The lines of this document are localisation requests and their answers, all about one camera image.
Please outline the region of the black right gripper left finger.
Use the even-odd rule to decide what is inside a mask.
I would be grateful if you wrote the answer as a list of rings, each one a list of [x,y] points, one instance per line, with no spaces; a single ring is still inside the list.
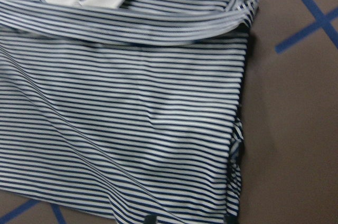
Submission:
[[[144,219],[144,224],[157,224],[157,216],[147,215]]]

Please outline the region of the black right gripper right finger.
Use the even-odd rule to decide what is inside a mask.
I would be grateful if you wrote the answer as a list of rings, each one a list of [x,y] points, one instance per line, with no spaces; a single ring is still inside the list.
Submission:
[[[223,223],[224,224],[238,224],[238,218],[232,215],[225,215]]]

